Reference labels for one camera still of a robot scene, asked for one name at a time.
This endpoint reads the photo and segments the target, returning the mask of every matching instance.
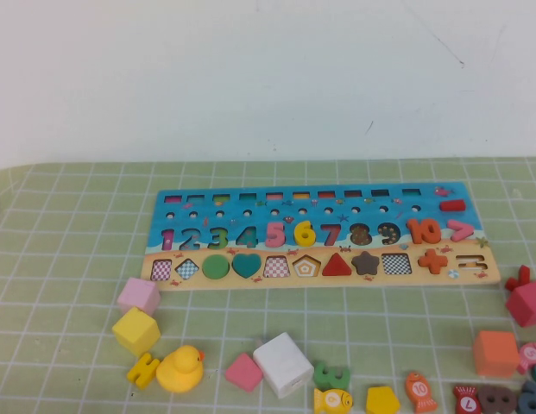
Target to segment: white cube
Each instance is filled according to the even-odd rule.
[[[278,398],[296,391],[313,376],[312,364],[287,332],[263,344],[252,358]]]

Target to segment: green circle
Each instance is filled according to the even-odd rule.
[[[221,279],[229,270],[230,263],[221,254],[208,256],[202,264],[202,272],[208,279]]]

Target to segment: number puzzle board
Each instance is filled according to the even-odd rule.
[[[192,290],[488,284],[500,274],[465,185],[446,182],[160,191],[142,278]]]

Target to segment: plus sign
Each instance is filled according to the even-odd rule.
[[[448,266],[448,258],[446,256],[438,256],[434,248],[428,248],[425,256],[417,260],[421,267],[428,267],[432,274],[440,274],[442,267]]]

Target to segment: orange cube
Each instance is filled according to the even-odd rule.
[[[473,344],[476,373],[509,378],[519,366],[519,350],[511,332],[482,330]]]

